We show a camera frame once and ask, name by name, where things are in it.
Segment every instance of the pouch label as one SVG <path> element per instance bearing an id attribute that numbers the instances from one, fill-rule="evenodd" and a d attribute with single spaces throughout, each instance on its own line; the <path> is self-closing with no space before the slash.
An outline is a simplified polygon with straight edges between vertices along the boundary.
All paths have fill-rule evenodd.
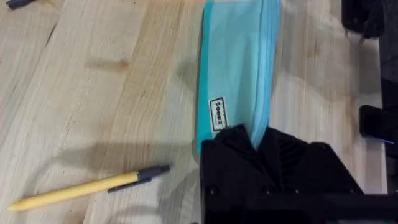
<path id="1" fill-rule="evenodd" d="M 221 131 L 222 129 L 228 127 L 224 98 L 219 97 L 214 100 L 209 100 L 209 107 L 211 128 L 213 132 Z"/>

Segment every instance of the light blue bag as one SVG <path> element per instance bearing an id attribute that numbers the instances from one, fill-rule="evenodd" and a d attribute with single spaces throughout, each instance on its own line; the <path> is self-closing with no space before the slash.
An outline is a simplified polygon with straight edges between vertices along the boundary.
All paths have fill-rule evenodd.
<path id="1" fill-rule="evenodd" d="M 208 2 L 203 18 L 197 150 L 244 124 L 257 149 L 269 119 L 280 0 Z"/>

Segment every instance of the wood grain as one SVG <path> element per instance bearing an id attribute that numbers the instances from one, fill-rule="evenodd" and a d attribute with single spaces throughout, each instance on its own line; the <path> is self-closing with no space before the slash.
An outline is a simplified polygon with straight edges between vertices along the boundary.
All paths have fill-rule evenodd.
<path id="1" fill-rule="evenodd" d="M 384 152 L 358 136 L 380 105 L 377 43 L 344 36 L 337 1 L 284 0 L 271 126 L 337 151 L 367 192 Z M 0 7 L 0 219 L 4 223 L 200 222 L 195 101 L 204 1 L 37 1 Z M 173 164 L 151 184 L 22 213 L 28 195 Z"/>

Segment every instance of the pen cap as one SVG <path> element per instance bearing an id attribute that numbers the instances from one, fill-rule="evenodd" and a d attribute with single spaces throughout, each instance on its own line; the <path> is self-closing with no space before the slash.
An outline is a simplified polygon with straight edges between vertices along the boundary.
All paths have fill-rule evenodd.
<path id="1" fill-rule="evenodd" d="M 142 169 L 138 171 L 138 179 L 139 180 L 150 179 L 152 177 L 164 174 L 168 171 L 170 171 L 169 165 L 155 166 L 148 169 Z"/>

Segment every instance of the black device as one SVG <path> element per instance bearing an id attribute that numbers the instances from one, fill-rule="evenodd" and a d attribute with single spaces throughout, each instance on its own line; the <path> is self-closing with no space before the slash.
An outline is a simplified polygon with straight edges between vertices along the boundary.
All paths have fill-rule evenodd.
<path id="1" fill-rule="evenodd" d="M 201 145 L 204 224 L 397 220 L 398 196 L 365 195 L 333 149 L 267 128 L 257 151 L 243 126 Z"/>
<path id="2" fill-rule="evenodd" d="M 379 38 L 382 108 L 364 105 L 359 110 L 359 129 L 367 138 L 386 143 L 388 191 L 398 191 L 398 1 L 341 0 L 341 21 L 346 31 L 362 41 Z"/>
<path id="3" fill-rule="evenodd" d="M 347 30 L 361 34 L 364 39 L 377 38 L 384 33 L 383 0 L 342 0 L 341 22 Z"/>

